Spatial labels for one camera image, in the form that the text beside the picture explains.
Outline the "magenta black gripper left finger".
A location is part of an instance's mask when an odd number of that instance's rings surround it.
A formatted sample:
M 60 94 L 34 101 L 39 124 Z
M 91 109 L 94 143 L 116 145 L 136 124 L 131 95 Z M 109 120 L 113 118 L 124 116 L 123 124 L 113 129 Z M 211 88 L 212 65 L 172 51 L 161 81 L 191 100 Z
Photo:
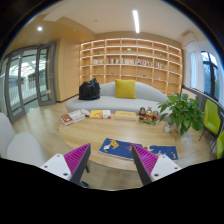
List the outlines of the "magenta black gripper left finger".
M 55 154 L 41 168 L 77 185 L 81 184 L 81 177 L 91 154 L 91 145 L 86 144 L 62 155 Z

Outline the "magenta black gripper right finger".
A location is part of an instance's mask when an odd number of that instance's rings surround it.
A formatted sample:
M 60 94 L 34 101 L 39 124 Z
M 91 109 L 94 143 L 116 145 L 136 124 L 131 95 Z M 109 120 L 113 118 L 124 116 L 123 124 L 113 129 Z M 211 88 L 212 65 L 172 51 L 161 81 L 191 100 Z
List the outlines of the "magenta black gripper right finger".
M 157 156 L 135 144 L 132 145 L 131 152 L 143 185 L 148 185 L 180 170 L 180 167 L 166 155 Z

